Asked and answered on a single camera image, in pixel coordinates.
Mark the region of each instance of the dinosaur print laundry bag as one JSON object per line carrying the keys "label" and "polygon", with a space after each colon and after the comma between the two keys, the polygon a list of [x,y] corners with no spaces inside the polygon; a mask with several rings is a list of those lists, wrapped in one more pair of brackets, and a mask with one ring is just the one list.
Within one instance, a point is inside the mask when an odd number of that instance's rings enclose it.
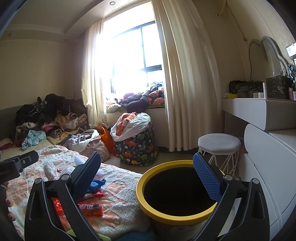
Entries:
{"label": "dinosaur print laundry bag", "polygon": [[153,124],[136,136],[115,142],[118,157],[123,163],[139,166],[151,166],[158,156]]}

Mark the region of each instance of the ceiling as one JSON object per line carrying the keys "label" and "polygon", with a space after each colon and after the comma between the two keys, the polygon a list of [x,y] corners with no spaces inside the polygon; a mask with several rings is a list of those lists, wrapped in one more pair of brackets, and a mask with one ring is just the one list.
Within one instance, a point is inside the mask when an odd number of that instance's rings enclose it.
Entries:
{"label": "ceiling", "polygon": [[75,44],[92,24],[135,0],[28,0],[0,40],[37,39]]}

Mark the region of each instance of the laundry basket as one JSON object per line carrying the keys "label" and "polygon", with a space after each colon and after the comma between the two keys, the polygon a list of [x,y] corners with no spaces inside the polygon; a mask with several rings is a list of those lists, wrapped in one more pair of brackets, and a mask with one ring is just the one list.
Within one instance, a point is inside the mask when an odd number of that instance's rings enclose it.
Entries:
{"label": "laundry basket", "polygon": [[188,241],[211,215],[212,200],[192,161],[171,161],[145,172],[138,181],[139,206],[164,241]]}
{"label": "laundry basket", "polygon": [[153,124],[136,136],[115,142],[118,157],[123,163],[139,166],[151,166],[158,156]]}

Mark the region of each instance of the gray cushioned seat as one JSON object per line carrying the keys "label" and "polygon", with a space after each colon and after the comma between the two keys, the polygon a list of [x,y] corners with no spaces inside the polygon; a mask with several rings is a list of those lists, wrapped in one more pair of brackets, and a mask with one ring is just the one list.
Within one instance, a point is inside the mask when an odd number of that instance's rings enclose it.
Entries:
{"label": "gray cushioned seat", "polygon": [[198,139],[198,146],[209,153],[234,153],[239,150],[241,142],[237,137],[223,134],[211,133]]}

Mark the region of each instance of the beige curtain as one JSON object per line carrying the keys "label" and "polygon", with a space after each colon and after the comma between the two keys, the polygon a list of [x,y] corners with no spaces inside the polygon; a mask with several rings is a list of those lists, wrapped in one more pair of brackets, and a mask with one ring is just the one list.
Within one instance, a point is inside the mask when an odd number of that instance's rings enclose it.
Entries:
{"label": "beige curtain", "polygon": [[104,18],[93,24],[85,34],[84,62],[82,70],[82,99],[88,108],[89,124],[92,127],[109,127],[107,122],[106,106],[103,95],[103,79],[100,76],[101,41]]}
{"label": "beige curtain", "polygon": [[169,151],[198,147],[221,131],[221,91],[215,55],[191,0],[152,0],[165,71]]}

